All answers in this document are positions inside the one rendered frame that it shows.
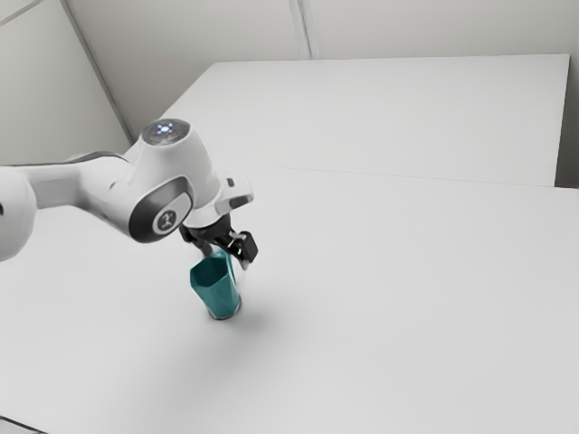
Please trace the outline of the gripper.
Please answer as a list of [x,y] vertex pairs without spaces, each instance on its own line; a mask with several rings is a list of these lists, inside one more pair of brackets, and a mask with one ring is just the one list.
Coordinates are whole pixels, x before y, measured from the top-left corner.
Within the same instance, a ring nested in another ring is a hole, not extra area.
[[243,270],[248,269],[259,252],[250,232],[234,232],[230,215],[224,215],[215,223],[202,228],[194,228],[182,223],[179,226],[179,232],[183,240],[194,244],[205,258],[214,253],[212,245],[230,248],[230,254],[238,260]]

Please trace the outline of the teal faceted mug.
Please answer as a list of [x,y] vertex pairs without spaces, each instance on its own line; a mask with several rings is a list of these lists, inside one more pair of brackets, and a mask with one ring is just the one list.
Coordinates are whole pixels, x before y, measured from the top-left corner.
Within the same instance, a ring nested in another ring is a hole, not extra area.
[[237,290],[231,257],[216,250],[203,258],[189,272],[190,285],[213,319],[234,316],[242,305]]

